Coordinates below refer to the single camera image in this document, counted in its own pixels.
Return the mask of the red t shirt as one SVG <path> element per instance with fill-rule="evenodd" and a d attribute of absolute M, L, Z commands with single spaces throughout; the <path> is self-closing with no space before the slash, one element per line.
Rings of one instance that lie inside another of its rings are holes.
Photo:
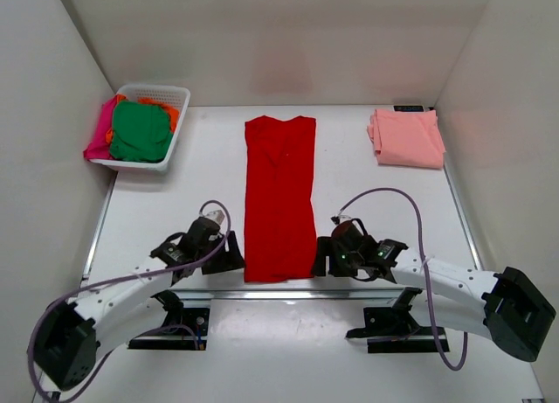
<path fill-rule="evenodd" d="M 245 282 L 308 279 L 317 246 L 312 206 L 316 120 L 245 123 Z"/>

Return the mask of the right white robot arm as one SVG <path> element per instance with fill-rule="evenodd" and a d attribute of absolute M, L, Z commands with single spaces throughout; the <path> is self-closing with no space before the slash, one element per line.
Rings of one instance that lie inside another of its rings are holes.
<path fill-rule="evenodd" d="M 364 326 L 346 334 L 376 347 L 435 326 L 487 338 L 507 355 L 534 362 L 556 318 L 554 307 L 516 268 L 497 273 L 423 258 L 403 242 L 375 240 L 361 220 L 350 219 L 317 240 L 312 273 L 357 280 L 359 272 L 365 282 L 402 287 L 394 302 L 365 308 Z"/>

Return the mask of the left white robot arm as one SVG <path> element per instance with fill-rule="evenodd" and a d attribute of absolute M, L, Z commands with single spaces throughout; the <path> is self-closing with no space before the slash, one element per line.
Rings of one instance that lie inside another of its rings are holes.
<path fill-rule="evenodd" d="M 230 232 L 226 210 L 202 213 L 188 232 L 170 235 L 130 274 L 60 297 L 31 334 L 29 367 L 68 392 L 120 345 L 151 330 L 177 329 L 183 305 L 172 287 L 214 261 L 229 246 Z"/>

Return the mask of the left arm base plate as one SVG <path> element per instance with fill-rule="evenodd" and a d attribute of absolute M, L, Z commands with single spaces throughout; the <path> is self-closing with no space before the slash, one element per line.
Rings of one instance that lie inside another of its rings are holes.
<path fill-rule="evenodd" d="M 162 327 L 128 343 L 138 351 L 206 351 L 210 327 L 209 301 L 183 301 L 183 307 L 166 316 Z"/>

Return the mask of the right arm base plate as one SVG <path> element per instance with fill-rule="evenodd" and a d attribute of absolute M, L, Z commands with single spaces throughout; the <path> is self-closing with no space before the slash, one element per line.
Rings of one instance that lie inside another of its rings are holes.
<path fill-rule="evenodd" d="M 364 339 L 368 354 L 437 353 L 431 327 L 411 315 L 412 301 L 422 292 L 405 288 L 388 303 L 364 307 L 364 326 L 348 330 L 345 338 Z"/>

